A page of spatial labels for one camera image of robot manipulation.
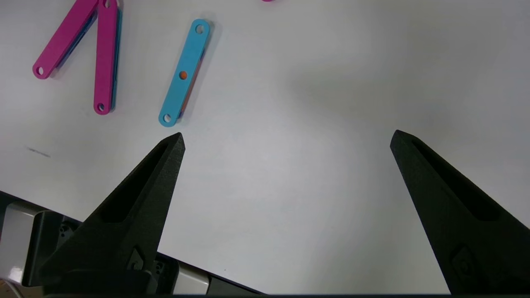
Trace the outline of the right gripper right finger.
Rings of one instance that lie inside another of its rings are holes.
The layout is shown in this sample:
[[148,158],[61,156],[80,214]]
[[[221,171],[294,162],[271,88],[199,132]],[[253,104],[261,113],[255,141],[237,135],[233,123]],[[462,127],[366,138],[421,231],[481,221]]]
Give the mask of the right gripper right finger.
[[416,136],[390,149],[452,294],[530,291],[530,231]]

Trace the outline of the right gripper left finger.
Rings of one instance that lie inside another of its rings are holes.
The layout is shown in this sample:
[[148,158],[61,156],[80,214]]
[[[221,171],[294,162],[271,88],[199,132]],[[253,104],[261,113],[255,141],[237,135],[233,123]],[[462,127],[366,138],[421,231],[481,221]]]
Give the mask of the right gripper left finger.
[[159,142],[42,265],[46,296],[148,296],[185,152],[183,135]]

